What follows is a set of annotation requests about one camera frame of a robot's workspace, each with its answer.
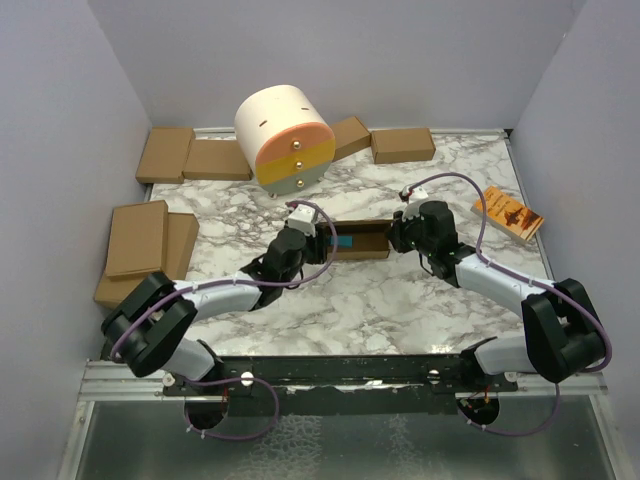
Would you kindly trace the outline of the small blue block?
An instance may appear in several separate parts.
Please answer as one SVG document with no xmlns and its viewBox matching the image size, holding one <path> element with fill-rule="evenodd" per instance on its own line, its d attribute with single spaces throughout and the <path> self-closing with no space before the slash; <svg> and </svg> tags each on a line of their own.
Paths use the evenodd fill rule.
<svg viewBox="0 0 640 480">
<path fill-rule="evenodd" d="M 332 249 L 334 246 L 337 247 L 338 250 L 351 249 L 354 246 L 354 240 L 352 236 L 338 236 L 337 239 L 333 237 L 329 238 L 329 248 Z"/>
</svg>

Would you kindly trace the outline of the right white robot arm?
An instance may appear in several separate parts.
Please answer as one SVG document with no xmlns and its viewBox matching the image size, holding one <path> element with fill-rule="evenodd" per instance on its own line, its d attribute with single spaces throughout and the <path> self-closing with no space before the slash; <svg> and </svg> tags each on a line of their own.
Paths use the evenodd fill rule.
<svg viewBox="0 0 640 480">
<path fill-rule="evenodd" d="M 396 252 L 417 252 L 427 273 L 480 294 L 522 320 L 522 335 L 489 338 L 462 352 L 459 378 L 467 389 L 481 391 L 507 372 L 560 383 L 605 359 L 601 323 L 579 282 L 531 278 L 482 259 L 476 248 L 459 241 L 445 202 L 422 201 L 396 211 L 386 236 Z"/>
</svg>

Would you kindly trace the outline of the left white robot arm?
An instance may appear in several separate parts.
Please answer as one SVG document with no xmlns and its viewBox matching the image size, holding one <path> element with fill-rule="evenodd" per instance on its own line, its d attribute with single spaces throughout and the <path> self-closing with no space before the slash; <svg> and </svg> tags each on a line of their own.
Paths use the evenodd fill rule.
<svg viewBox="0 0 640 480">
<path fill-rule="evenodd" d="M 189 327 L 222 314 L 260 310 L 298 288 L 307 280 L 306 264 L 329 265 L 327 232 L 323 227 L 306 235 L 286 226 L 263 255 L 229 277 L 188 283 L 161 272 L 148 275 L 102 323 L 110 359 L 126 364 L 138 378 L 164 370 L 185 378 L 199 394 L 214 392 L 221 360 L 205 341 L 186 338 Z"/>
</svg>

